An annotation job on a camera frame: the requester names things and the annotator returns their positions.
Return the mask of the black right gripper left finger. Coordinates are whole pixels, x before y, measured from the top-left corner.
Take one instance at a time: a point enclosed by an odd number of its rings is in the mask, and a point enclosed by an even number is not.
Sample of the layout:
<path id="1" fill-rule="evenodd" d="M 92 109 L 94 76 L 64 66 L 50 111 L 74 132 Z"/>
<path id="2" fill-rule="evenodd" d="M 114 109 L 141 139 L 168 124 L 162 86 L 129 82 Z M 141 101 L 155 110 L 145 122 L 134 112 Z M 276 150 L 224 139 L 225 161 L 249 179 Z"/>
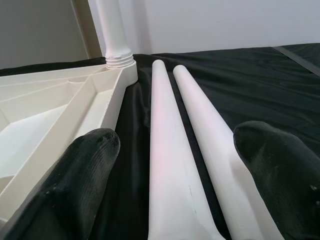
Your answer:
<path id="1" fill-rule="evenodd" d="M 88 240 L 120 148 L 110 128 L 76 138 L 0 229 L 0 240 Z"/>

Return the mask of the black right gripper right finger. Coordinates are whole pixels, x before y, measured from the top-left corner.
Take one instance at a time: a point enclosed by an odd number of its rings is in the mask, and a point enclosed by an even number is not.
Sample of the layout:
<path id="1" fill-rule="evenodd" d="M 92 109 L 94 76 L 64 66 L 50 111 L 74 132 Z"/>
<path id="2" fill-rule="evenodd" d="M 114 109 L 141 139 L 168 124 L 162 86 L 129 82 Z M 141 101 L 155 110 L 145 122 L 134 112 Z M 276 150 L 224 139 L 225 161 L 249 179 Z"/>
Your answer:
<path id="1" fill-rule="evenodd" d="M 262 121 L 237 125 L 233 142 L 284 239 L 320 240 L 320 157 Z"/>

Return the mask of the white plastic table top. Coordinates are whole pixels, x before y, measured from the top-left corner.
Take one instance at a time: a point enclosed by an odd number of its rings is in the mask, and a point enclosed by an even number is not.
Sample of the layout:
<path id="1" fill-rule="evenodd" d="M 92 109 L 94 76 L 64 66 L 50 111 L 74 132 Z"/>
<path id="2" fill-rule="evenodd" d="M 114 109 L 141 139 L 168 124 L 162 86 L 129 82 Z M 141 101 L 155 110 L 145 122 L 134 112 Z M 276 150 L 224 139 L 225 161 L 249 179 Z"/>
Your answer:
<path id="1" fill-rule="evenodd" d="M 76 138 L 115 129 L 137 64 L 0 76 L 0 226 Z"/>

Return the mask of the white plastic table leg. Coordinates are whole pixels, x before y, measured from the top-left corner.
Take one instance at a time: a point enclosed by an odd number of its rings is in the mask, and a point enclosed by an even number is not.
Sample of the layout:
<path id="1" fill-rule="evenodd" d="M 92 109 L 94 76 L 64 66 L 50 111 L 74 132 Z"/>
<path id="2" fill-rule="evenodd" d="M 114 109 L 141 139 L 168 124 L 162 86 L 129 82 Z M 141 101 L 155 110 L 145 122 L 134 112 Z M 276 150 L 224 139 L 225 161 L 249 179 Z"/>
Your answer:
<path id="1" fill-rule="evenodd" d="M 219 233 L 162 60 L 152 64 L 148 240 L 225 240 Z"/>
<path id="2" fill-rule="evenodd" d="M 236 151 L 232 130 L 185 66 L 173 74 L 232 240 L 285 240 Z"/>
<path id="3" fill-rule="evenodd" d="M 118 0 L 95 0 L 105 43 L 105 60 L 110 69 L 124 68 L 134 62 L 127 45 Z"/>

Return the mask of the beige door frame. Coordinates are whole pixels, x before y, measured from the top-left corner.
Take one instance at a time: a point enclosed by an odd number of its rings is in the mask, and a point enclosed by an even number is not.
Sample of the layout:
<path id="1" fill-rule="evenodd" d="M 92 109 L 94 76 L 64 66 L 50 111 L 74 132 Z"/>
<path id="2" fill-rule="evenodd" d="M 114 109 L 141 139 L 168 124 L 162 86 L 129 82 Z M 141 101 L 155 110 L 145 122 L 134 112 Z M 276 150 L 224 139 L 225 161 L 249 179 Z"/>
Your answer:
<path id="1" fill-rule="evenodd" d="M 84 45 L 90 59 L 102 56 L 88 0 L 71 0 Z"/>

